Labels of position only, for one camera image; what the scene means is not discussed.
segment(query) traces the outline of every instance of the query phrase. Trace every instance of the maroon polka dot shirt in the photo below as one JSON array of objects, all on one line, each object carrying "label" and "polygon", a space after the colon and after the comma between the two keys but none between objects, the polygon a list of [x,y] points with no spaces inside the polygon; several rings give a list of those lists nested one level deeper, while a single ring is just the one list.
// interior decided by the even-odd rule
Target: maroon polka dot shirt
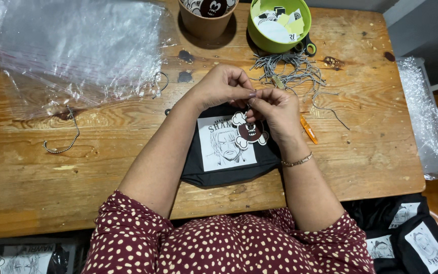
[{"label": "maroon polka dot shirt", "polygon": [[95,223],[82,274],[375,273],[366,234],[347,213],[318,232],[295,230],[286,208],[174,228],[116,190]]}]

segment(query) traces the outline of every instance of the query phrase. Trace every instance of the clear plastic sheet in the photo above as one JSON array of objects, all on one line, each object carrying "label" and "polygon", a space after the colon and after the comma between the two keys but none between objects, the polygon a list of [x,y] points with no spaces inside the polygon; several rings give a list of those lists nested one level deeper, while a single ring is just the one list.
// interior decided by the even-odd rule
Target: clear plastic sheet
[{"label": "clear plastic sheet", "polygon": [[417,59],[397,61],[425,179],[438,179],[438,108]]},{"label": "clear plastic sheet", "polygon": [[24,118],[154,95],[161,47],[174,45],[161,3],[0,0],[0,67]]}]

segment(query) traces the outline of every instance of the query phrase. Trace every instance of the gold bracelet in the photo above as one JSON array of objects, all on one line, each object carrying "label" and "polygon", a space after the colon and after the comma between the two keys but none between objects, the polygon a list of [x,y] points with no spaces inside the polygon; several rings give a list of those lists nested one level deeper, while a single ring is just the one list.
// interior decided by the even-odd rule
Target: gold bracelet
[{"label": "gold bracelet", "polygon": [[307,157],[301,159],[301,160],[298,161],[298,162],[295,162],[295,163],[285,163],[284,161],[282,161],[281,164],[282,164],[283,166],[287,166],[287,167],[290,167],[290,166],[296,166],[296,165],[301,165],[301,164],[305,163],[306,161],[310,160],[312,157],[313,157],[313,153],[312,153],[312,151],[311,151],[311,153],[310,153]]}]

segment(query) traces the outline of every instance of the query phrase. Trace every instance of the woman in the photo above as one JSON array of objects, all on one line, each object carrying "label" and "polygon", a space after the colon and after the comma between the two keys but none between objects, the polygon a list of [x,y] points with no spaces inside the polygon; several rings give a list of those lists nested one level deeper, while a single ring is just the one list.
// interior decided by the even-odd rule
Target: woman
[{"label": "woman", "polygon": [[224,102],[249,103],[247,122],[265,118],[284,162],[308,159],[297,97],[272,88],[254,92],[242,69],[216,66],[175,104],[99,209],[82,273],[374,273],[366,234],[314,158],[283,168],[288,208],[172,226],[167,216],[197,118]]}]

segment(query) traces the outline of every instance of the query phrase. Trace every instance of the wooden table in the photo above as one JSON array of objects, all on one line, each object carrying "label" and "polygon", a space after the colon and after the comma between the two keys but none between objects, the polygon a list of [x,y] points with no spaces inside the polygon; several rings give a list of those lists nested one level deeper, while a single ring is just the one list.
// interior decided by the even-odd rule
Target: wooden table
[{"label": "wooden table", "polygon": [[[178,4],[167,3],[176,22]],[[173,104],[218,63],[248,71],[257,48],[246,36],[248,4],[240,3],[226,33],[197,41],[177,25],[179,44],[165,48],[170,84],[161,97],[132,99],[78,111],[81,135],[70,151],[51,155],[42,148],[66,147],[75,134],[62,116],[22,120],[12,115],[0,72],[0,237],[94,227],[97,209],[118,186],[131,162]],[[379,13],[312,8],[311,39],[317,65],[327,80],[318,103],[301,104],[319,138],[311,148],[340,200],[421,192],[425,187],[408,109],[383,16]],[[255,88],[262,85],[253,81]],[[298,87],[299,94],[310,89]],[[181,183],[171,218],[187,218],[284,207],[280,175],[271,171],[251,182],[217,188]]]}]

